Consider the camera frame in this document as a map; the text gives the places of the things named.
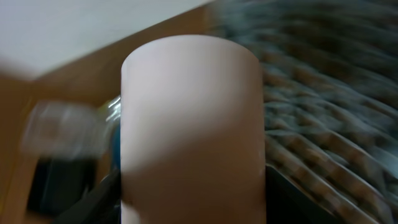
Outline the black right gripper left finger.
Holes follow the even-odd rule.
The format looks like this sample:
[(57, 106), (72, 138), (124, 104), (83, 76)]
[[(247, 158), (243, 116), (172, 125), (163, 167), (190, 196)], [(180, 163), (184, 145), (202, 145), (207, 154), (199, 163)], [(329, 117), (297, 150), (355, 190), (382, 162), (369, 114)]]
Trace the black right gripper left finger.
[(120, 198), (121, 173), (116, 169), (52, 224), (121, 224)]

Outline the pink cup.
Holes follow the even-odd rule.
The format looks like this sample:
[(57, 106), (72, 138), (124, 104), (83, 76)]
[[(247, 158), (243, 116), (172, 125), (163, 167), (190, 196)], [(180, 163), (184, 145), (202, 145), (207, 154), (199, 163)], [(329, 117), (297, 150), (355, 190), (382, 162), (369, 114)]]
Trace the pink cup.
[(262, 72), (247, 48), (176, 35), (121, 67), (121, 221), (265, 223)]

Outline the blue plate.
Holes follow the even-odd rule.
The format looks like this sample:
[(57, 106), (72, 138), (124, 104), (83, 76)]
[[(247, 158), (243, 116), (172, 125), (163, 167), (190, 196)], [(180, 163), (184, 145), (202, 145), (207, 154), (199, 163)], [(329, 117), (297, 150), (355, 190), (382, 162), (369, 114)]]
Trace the blue plate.
[(111, 135), (111, 163), (113, 168), (120, 169), (121, 167), (121, 126), (118, 124)]

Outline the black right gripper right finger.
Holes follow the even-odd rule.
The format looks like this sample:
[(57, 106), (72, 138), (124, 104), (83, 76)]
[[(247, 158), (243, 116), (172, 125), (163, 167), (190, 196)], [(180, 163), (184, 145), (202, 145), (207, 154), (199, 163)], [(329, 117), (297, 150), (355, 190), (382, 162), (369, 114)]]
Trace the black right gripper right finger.
[(310, 200), (276, 169), (266, 166), (267, 224), (341, 224), (342, 221)]

